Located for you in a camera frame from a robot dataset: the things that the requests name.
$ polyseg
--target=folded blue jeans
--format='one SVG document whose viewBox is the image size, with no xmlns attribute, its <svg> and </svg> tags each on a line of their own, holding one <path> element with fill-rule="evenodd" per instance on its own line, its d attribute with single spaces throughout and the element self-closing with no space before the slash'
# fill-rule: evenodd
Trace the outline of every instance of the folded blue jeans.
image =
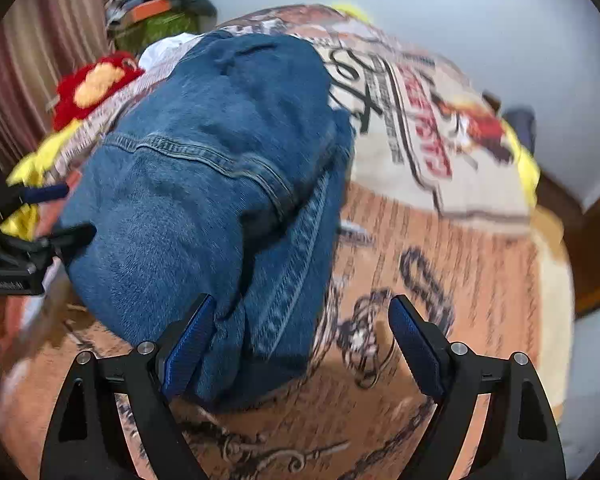
<svg viewBox="0 0 600 480">
<path fill-rule="evenodd" d="M 61 215 L 96 226 L 69 277 L 132 345 L 216 298 L 187 387 L 212 409 L 306 368 L 352 151 L 330 83 L 304 40 L 212 32 L 105 138 Z"/>
</svg>

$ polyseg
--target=denim fabric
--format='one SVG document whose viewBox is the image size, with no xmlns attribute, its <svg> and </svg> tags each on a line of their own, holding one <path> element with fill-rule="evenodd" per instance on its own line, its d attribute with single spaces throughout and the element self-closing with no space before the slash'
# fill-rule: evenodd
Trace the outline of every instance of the denim fabric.
<svg viewBox="0 0 600 480">
<path fill-rule="evenodd" d="M 187 389 L 210 408 L 306 368 L 352 150 L 329 88 L 303 40 L 208 34 L 106 137 L 62 213 L 96 225 L 68 273 L 131 344 L 155 340 L 198 293 L 216 298 Z"/>
</svg>

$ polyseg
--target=jeans seam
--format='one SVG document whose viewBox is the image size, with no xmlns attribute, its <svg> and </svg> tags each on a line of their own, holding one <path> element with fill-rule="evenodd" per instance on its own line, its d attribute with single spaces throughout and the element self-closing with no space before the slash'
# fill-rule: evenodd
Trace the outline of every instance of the jeans seam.
<svg viewBox="0 0 600 480">
<path fill-rule="evenodd" d="M 191 160 L 191 161 L 195 161 L 195 162 L 201 162 L 202 164 L 208 165 L 209 167 L 213 168 L 214 170 L 218 171 L 219 173 L 222 173 L 224 176 L 227 176 L 229 178 L 237 178 L 240 176 L 245 176 L 247 178 L 250 178 L 251 180 L 256 181 L 256 183 L 258 183 L 260 185 L 260 187 L 262 187 L 264 189 L 265 193 L 269 196 L 269 199 L 273 202 L 274 207 L 276 208 L 276 213 L 278 215 L 278 219 L 283 219 L 285 217 L 286 208 L 282 205 L 282 202 L 280 202 L 278 195 L 275 193 L 274 189 L 268 183 L 267 179 L 265 179 L 260 174 L 254 173 L 253 171 L 249 171 L 249 170 L 229 170 L 228 168 L 224 168 L 222 165 L 218 164 L 217 162 L 215 162 L 213 160 L 210 160 L 210 158 L 208 158 L 202 154 L 201 155 L 193 155 L 190 153 L 183 153 L 183 152 L 169 150 L 169 149 L 167 149 L 167 146 L 169 144 L 171 144 L 173 146 L 179 146 L 182 148 L 195 148 L 196 150 L 199 150 L 200 152 L 209 152 L 209 153 L 212 153 L 213 155 L 215 155 L 217 158 L 220 158 L 223 162 L 227 163 L 228 165 L 236 164 L 235 159 L 229 158 L 228 156 L 226 156 L 220 152 L 217 152 L 213 148 L 210 148 L 208 146 L 203 146 L 201 144 L 195 144 L 195 145 L 180 144 L 178 142 L 173 142 L 172 140 L 163 139 L 161 137 L 159 137 L 159 141 L 156 143 L 137 142 L 133 139 L 130 139 L 127 136 L 124 136 L 123 134 L 117 134 L 115 136 L 109 137 L 109 139 L 106 140 L 106 146 L 114 146 L 116 148 L 120 148 L 121 150 L 124 150 L 129 153 L 134 153 L 140 149 L 145 148 L 145 149 L 149 149 L 149 150 L 154 150 L 155 152 L 161 153 L 165 156 L 170 156 L 172 158 L 179 158 L 180 160 Z M 252 162 L 261 168 L 264 168 L 264 170 L 266 170 L 273 177 L 273 179 L 275 179 L 275 181 L 278 184 L 280 184 L 280 186 L 285 190 L 285 192 L 287 192 L 292 198 L 295 198 L 294 195 L 292 194 L 292 192 L 290 191 L 288 185 L 283 181 L 283 179 L 276 173 L 276 171 L 273 170 L 273 168 L 271 168 L 268 164 L 265 164 L 261 158 L 251 156 L 245 160 L 248 162 Z"/>
<path fill-rule="evenodd" d="M 309 226 L 309 229 L 303 229 L 304 226 L 299 226 L 299 237 L 304 238 L 304 243 L 298 251 L 299 254 L 297 254 L 297 258 L 304 259 L 302 269 L 300 271 L 296 270 L 296 266 L 291 265 L 292 262 L 289 260 L 287 261 L 286 271 L 279 280 L 279 283 L 282 282 L 282 284 L 277 286 L 270 295 L 267 308 L 265 309 L 268 314 L 266 314 L 262 322 L 258 324 L 258 328 L 254 334 L 254 344 L 252 345 L 252 348 L 257 353 L 264 354 L 265 359 L 269 359 L 278 346 L 283 332 L 288 325 L 289 318 L 298 302 L 300 292 L 302 291 L 304 280 L 309 271 L 309 265 L 314 253 L 315 241 L 318 237 L 318 231 L 320 230 L 320 224 L 322 222 L 329 180 L 330 175 L 328 172 L 325 172 L 317 182 L 317 186 L 320 188 L 320 196 L 317 200 L 317 204 L 312 204 L 312 201 L 310 200 L 307 205 L 313 207 L 315 212 L 309 215 L 305 220 L 305 223 L 309 224 L 313 220 L 313 225 Z M 307 231 L 309 231 L 311 227 L 313 229 L 310 236 L 308 236 Z"/>
</svg>

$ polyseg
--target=silver screw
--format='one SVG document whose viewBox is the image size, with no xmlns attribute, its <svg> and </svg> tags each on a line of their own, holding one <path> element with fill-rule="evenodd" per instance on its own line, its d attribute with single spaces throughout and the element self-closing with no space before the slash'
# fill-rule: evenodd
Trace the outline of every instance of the silver screw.
<svg viewBox="0 0 600 480">
<path fill-rule="evenodd" d="M 91 352 L 87 352 L 86 350 L 84 352 L 80 352 L 78 354 L 78 357 L 75 358 L 75 360 L 78 361 L 79 365 L 87 364 L 90 359 Z"/>
<path fill-rule="evenodd" d="M 515 354 L 513 354 L 513 359 L 519 365 L 526 365 L 529 362 L 529 358 L 526 356 L 526 354 L 523 354 L 522 352 L 516 352 Z"/>
<path fill-rule="evenodd" d="M 150 354 L 154 349 L 155 345 L 151 341 L 143 341 L 138 345 L 138 353 L 142 355 Z"/>
<path fill-rule="evenodd" d="M 456 355 L 464 355 L 467 353 L 468 348 L 464 343 L 452 343 L 451 351 Z"/>
</svg>

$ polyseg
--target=curtain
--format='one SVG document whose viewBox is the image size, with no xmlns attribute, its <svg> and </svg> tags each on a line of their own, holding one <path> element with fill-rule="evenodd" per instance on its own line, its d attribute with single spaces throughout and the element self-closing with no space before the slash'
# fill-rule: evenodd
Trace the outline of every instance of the curtain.
<svg viewBox="0 0 600 480">
<path fill-rule="evenodd" d="M 0 168 L 50 131 L 60 78 L 110 52 L 106 0 L 16 0 L 0 23 Z"/>
</svg>

